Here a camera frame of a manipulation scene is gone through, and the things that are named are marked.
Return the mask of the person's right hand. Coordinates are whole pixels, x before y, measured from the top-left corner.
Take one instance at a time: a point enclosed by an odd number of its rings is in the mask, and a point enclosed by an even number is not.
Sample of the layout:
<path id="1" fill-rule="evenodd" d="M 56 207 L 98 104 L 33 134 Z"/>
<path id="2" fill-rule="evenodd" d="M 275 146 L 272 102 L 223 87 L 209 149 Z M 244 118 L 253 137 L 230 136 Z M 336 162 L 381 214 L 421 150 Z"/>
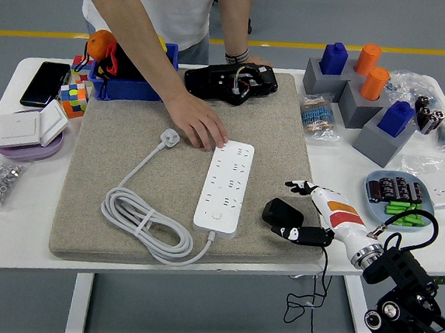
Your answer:
<path id="1" fill-rule="evenodd" d="M 164 104 L 173 123 L 193 147 L 209 151 L 228 142 L 221 118 L 205 101 L 184 91 L 165 98 Z"/>

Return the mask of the person's left hand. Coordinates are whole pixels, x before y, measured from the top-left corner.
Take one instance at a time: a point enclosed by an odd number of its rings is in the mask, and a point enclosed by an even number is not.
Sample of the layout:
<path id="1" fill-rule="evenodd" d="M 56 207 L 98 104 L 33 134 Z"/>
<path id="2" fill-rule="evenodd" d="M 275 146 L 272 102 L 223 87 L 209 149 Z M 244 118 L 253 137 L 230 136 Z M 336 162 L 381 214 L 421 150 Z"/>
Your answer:
<path id="1" fill-rule="evenodd" d="M 248 59 L 245 61 L 246 64 L 256 64 L 256 65 L 264 65 L 264 66 L 270 66 L 273 68 L 273 64 L 270 61 L 264 60 L 262 57 L 250 54 Z"/>

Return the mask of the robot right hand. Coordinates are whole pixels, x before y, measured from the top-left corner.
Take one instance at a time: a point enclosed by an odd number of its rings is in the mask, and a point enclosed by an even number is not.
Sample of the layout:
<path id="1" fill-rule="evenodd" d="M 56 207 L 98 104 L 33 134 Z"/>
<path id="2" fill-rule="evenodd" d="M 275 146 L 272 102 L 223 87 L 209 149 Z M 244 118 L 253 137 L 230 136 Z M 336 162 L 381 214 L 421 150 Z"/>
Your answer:
<path id="1" fill-rule="evenodd" d="M 377 239 L 367 230 L 356 209 L 343 195 L 310 181 L 292 180 L 286 185 L 293 193 L 311 197 L 327 227 L 272 226 L 273 233 L 298 245 L 327 247 L 334 239 L 341 241 L 345 245 L 347 258 L 357 269 L 368 255 L 382 252 Z"/>

